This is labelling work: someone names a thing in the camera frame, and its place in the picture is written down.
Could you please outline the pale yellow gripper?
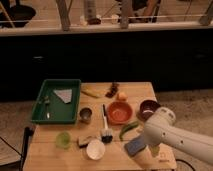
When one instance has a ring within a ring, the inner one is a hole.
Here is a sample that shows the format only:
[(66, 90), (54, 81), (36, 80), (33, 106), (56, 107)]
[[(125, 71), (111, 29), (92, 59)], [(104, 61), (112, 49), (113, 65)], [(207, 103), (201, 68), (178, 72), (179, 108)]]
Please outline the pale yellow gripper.
[(156, 169), (157, 156), (160, 151), (160, 146), (147, 146), (142, 151), (136, 154), (133, 160), (142, 169)]

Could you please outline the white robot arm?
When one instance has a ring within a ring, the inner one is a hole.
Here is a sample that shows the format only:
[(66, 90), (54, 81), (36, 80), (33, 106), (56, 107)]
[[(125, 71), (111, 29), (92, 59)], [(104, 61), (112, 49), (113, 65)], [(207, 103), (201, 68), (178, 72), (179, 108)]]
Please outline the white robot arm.
[(172, 110), (159, 107), (145, 122), (139, 142), (149, 147), (163, 143), (213, 166), (213, 137), (177, 128), (175, 121)]

